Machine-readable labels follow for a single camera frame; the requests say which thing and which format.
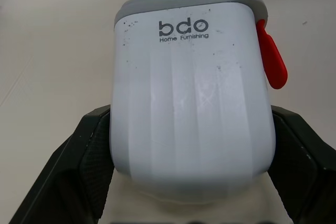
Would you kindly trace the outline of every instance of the lid rim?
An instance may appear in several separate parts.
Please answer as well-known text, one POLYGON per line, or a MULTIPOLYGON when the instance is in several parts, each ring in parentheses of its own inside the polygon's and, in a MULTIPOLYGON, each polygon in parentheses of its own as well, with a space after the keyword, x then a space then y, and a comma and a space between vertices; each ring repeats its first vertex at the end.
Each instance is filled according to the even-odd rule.
POLYGON ((134 14, 228 2, 247 5, 253 11, 256 23, 263 19, 266 26, 268 12, 263 0, 129 0, 118 11, 114 25, 119 20, 134 14))

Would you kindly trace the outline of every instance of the white plastic container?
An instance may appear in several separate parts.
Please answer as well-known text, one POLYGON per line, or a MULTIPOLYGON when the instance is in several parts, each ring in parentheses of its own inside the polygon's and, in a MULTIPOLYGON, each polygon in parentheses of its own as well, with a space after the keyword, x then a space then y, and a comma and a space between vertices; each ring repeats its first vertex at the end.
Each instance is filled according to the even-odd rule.
POLYGON ((276 139, 260 20, 267 21, 261 0, 122 7, 110 142, 118 172, 160 198, 199 202, 268 170, 276 139))

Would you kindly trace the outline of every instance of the beige background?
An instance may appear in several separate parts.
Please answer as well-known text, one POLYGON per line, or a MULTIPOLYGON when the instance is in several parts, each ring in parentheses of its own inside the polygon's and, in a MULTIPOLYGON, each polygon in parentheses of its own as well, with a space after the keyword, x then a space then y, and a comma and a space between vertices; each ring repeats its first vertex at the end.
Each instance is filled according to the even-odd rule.
MULTIPOLYGON (((80 118, 110 103, 113 20, 127 0, 0 0, 0 223, 9 222, 80 118)), ((336 148, 336 0, 264 0, 289 71, 272 103, 300 113, 336 148)), ((267 175, 208 206, 140 195, 115 176, 100 223, 190 220, 290 223, 267 175)))

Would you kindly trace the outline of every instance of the red plastic clip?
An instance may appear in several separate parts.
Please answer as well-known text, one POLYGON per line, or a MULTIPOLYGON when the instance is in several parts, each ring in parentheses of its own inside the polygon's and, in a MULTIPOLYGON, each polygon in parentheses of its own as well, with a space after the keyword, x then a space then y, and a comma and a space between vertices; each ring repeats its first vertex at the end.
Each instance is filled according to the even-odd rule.
POLYGON ((288 79, 287 69, 272 37, 266 33, 264 25, 264 20, 257 22, 257 34, 264 70, 272 88, 281 89, 288 79))

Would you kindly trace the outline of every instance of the white surface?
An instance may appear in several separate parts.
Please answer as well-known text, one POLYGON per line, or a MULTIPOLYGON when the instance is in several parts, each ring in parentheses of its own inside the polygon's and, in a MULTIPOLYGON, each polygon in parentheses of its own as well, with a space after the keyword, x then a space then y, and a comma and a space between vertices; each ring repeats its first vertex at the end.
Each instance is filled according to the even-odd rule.
POLYGON ((248 6, 134 14, 114 37, 111 153, 120 173, 160 198, 208 202, 268 170, 275 129, 248 6), (204 31, 183 35, 184 24, 179 33, 186 20, 204 31), (159 36, 160 22, 176 29, 159 36))
MULTIPOLYGON (((10 220, 80 118, 110 102, 113 20, 125 1, 0 0, 1 223, 10 220)), ((300 113, 335 148, 336 0, 264 1, 269 10, 267 31, 289 71, 282 90, 269 90, 271 101, 300 113)), ((161 207, 119 176, 110 188, 100 223, 289 223, 267 176, 245 194, 198 208, 161 207)))

